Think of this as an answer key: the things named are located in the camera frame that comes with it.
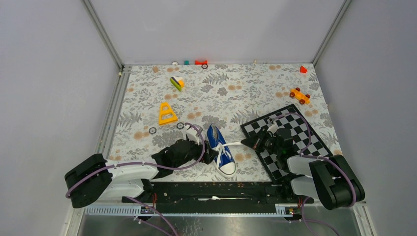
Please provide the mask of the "blue canvas sneaker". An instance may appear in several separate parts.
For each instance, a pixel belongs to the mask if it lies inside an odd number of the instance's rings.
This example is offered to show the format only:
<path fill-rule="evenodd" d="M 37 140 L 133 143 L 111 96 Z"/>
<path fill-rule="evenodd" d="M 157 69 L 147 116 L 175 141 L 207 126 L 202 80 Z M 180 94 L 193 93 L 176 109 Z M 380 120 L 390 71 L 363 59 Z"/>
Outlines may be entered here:
<path fill-rule="evenodd" d="M 215 157 L 216 172 L 223 177 L 230 178 L 236 174 L 236 162 L 231 154 L 231 151 L 226 145 L 226 141 L 220 130 L 211 124 L 207 130 L 207 139 L 212 150 L 218 152 Z"/>

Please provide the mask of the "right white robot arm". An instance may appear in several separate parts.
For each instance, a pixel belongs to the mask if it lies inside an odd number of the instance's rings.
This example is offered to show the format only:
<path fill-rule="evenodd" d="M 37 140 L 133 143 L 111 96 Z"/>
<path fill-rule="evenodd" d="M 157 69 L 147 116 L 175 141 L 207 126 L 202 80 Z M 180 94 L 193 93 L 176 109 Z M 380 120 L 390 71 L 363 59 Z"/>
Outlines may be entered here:
<path fill-rule="evenodd" d="M 290 130 L 261 129 L 241 144 L 258 154 L 275 156 L 274 167 L 286 175 L 280 181 L 284 200 L 293 203 L 301 196 L 318 199 L 328 210 L 352 207 L 363 201 L 365 191 L 343 155 L 314 156 L 296 152 Z"/>

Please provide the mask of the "white shoelace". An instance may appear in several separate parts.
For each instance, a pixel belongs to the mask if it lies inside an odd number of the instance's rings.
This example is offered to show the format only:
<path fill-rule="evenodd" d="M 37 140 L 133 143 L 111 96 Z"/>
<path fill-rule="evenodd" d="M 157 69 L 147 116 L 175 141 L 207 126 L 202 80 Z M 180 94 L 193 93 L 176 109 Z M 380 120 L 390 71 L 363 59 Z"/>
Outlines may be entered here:
<path fill-rule="evenodd" d="M 218 157 L 216 158 L 216 170 L 221 171 L 221 167 L 228 165 L 230 163 L 235 163 L 235 160 L 229 150 L 229 146 L 240 146 L 242 145 L 240 142 L 234 143 L 218 143 L 218 145 L 214 148 L 215 151 L 218 151 Z"/>

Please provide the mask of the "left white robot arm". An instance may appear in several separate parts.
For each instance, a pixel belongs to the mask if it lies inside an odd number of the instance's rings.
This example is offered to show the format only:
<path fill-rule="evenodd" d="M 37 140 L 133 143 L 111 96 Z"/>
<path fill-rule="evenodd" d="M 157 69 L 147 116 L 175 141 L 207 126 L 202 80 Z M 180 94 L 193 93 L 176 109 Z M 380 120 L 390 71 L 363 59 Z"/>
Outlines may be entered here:
<path fill-rule="evenodd" d="M 163 178 L 189 162 L 211 163 L 218 151 L 208 141 L 197 144 L 178 140 L 173 145 L 153 154 L 152 162 L 105 160 L 101 153 L 94 154 L 67 172 L 64 176 L 68 191 L 66 197 L 74 208 L 82 208 L 96 201 L 137 198 L 147 202 L 153 194 L 151 180 Z"/>

